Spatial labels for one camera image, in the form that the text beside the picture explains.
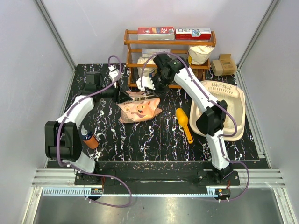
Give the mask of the pink cat litter bag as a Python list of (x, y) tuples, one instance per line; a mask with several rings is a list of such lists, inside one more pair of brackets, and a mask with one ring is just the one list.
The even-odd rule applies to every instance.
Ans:
[(162, 112), (158, 108), (160, 98), (145, 92), (125, 92), (130, 100), (117, 104), (121, 109), (119, 122), (136, 123), (153, 119)]

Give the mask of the yellow plastic litter scoop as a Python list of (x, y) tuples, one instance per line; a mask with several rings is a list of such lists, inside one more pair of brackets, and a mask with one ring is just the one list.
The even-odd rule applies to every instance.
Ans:
[(193, 138), (192, 138), (192, 135), (191, 135), (190, 130), (188, 128), (189, 119), (188, 119), (186, 113), (184, 112), (183, 109), (178, 108), (176, 110), (176, 117), (177, 117), (177, 121), (178, 121), (179, 125), (182, 126), (182, 128), (185, 132), (185, 136), (187, 138), (188, 143), (192, 144), (193, 143)]

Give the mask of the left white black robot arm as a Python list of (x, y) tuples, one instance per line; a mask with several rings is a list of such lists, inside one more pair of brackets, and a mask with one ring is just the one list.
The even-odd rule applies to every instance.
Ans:
[(110, 98), (115, 103), (130, 100), (130, 96), (119, 86), (121, 72), (115, 69), (109, 72), (110, 85), (104, 85), (104, 77), (100, 72), (88, 72), (85, 83), (73, 104), (57, 120), (45, 124), (45, 154), (50, 159), (56, 159), (59, 165), (75, 167), (86, 172), (85, 179), (90, 184), (101, 180), (100, 171), (96, 170), (95, 161), (82, 151), (81, 137), (88, 142), (89, 148), (97, 148), (94, 135), (87, 131), (79, 131), (86, 115), (94, 108), (100, 99)]

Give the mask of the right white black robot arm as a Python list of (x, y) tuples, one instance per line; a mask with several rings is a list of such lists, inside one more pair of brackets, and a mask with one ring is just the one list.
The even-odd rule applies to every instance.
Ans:
[(233, 172), (227, 152), (224, 150), (224, 121), (227, 103), (214, 97), (194, 75), (187, 62), (171, 53), (156, 53), (153, 59), (158, 72), (153, 77), (155, 90), (164, 91), (176, 82), (192, 98), (201, 116), (196, 121), (198, 130), (206, 137), (212, 156), (212, 180), (223, 185)]

